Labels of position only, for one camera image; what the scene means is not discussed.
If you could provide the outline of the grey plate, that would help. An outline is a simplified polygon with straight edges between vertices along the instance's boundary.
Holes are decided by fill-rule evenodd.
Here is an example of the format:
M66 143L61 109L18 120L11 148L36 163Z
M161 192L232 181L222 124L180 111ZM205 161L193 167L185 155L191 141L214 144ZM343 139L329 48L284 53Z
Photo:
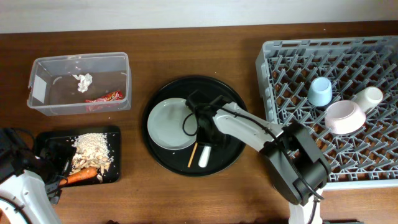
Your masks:
M147 120L147 130L156 145L167 150L181 150L196 141L193 134L197 130L197 121L191 115L183 126L184 119L192 113L185 104L186 99L168 98L152 108Z

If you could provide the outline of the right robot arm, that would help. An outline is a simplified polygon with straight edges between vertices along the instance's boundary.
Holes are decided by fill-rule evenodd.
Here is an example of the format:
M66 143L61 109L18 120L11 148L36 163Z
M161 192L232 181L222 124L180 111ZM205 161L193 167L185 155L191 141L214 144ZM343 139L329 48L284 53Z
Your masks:
M271 183L289 202L289 223L323 223L320 202L331 167L306 127L270 123L234 102L214 110L212 120L221 133L246 143L264 158Z

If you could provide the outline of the white tissue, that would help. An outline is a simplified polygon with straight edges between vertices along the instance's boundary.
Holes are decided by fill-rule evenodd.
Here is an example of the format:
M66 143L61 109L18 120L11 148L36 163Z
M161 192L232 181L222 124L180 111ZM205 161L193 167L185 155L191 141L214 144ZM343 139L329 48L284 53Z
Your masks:
M89 73L86 75L72 75L72 77L79 81L78 91L81 93L86 92L93 82L93 77Z

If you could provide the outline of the pink bowl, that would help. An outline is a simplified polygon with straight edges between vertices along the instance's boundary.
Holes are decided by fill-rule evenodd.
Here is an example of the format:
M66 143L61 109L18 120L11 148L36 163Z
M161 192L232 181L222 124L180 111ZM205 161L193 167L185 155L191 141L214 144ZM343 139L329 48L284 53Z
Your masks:
M333 134L349 134L359 129L366 115L359 105L351 100L337 101L326 109L325 126Z

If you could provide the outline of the light blue cup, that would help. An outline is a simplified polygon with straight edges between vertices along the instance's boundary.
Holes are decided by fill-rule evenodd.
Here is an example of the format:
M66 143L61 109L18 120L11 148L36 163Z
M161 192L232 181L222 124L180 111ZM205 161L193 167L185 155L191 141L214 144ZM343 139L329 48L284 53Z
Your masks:
M332 99L331 81L318 77L311 82L308 91L308 101L314 106L326 106Z

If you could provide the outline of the orange carrot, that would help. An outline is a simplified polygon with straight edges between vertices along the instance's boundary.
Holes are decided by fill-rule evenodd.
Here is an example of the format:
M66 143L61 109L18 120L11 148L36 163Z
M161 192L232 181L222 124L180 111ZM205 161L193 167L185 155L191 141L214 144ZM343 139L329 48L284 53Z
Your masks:
M61 180L59 183L59 186L63 187L64 185L73 184L75 182L90 179L96 175L97 175L97 168L89 167L89 168L83 169L75 174L68 176L66 179Z

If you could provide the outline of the white plastic fork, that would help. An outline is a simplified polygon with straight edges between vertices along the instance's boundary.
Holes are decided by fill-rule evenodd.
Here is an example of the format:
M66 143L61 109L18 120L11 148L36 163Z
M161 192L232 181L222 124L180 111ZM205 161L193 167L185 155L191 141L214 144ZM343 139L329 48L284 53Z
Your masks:
M205 146L202 150L200 159L198 161L199 167L205 168L208 165L210 154L211 154L211 146Z

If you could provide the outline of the cream white cup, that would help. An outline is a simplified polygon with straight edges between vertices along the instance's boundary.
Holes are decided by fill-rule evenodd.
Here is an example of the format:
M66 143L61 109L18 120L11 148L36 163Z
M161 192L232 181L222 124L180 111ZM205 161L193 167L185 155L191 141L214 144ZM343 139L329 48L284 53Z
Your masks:
M360 91L353 101L365 114L368 114L383 100L383 98L383 92L379 88L370 86Z

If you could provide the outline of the rice and nut scraps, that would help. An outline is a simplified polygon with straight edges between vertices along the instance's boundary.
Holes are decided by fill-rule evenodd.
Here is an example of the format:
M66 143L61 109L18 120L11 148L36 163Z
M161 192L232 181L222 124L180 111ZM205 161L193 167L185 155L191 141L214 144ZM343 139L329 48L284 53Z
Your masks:
M89 167L96 167L97 175L94 177L102 183L114 162L114 156L108 149L110 143L107 135L103 133L79 135L74 139L72 146L76 148L76 153L72 159L72 169L69 175Z

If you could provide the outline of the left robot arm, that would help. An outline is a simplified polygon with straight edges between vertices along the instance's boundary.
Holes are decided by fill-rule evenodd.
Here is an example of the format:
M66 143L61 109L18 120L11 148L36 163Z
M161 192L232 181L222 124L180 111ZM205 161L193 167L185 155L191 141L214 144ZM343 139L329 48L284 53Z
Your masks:
M51 143L29 147L19 128L1 129L1 210L12 223L60 223L53 209L62 193L76 148Z

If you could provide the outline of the red snack wrapper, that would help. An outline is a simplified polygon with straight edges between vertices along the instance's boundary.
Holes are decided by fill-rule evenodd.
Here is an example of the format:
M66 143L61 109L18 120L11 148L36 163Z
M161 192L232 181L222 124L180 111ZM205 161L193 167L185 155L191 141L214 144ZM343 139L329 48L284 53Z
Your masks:
M85 103L96 103L96 102L104 102L104 101L117 101L117 100L123 100L124 95L120 90L113 91L111 93L108 93L104 96L101 96L95 100L85 100Z

